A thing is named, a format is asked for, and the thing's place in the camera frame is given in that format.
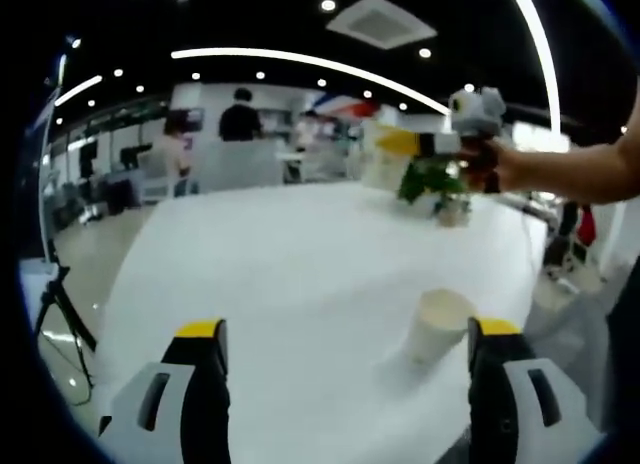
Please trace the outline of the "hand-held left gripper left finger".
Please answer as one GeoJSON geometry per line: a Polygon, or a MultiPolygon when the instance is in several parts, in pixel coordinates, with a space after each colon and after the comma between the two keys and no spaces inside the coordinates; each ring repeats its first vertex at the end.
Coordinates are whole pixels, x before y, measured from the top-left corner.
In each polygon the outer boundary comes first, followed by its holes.
{"type": "Polygon", "coordinates": [[[99,441],[113,463],[229,463],[223,319],[179,329],[158,362],[118,392],[99,441]]]}

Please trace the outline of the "person's right hand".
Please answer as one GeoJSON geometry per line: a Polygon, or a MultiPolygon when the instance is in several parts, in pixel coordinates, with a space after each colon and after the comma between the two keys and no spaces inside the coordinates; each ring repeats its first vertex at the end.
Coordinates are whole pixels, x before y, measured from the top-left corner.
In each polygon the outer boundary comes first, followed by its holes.
{"type": "Polygon", "coordinates": [[[467,137],[455,155],[466,166],[461,179],[468,190],[482,194],[499,194],[514,189],[518,152],[497,139],[467,137]]]}

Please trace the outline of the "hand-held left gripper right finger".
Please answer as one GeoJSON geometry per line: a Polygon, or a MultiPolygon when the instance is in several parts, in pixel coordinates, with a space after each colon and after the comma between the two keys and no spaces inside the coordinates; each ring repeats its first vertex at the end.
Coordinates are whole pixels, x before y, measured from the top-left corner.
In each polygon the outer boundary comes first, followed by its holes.
{"type": "Polygon", "coordinates": [[[603,434],[579,387],[512,323],[468,320],[471,463],[582,463],[603,434]]]}

